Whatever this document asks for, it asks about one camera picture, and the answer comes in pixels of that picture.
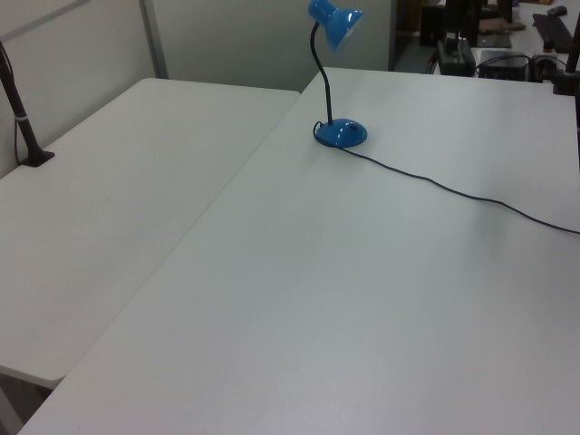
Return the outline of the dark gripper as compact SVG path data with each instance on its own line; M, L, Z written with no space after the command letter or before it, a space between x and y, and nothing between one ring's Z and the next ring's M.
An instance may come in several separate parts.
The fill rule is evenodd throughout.
M448 21L446 23L448 54L454 54L456 52L456 43L458 43L458 51L460 53L465 53L468 50L469 36L466 30L466 24L466 20Z

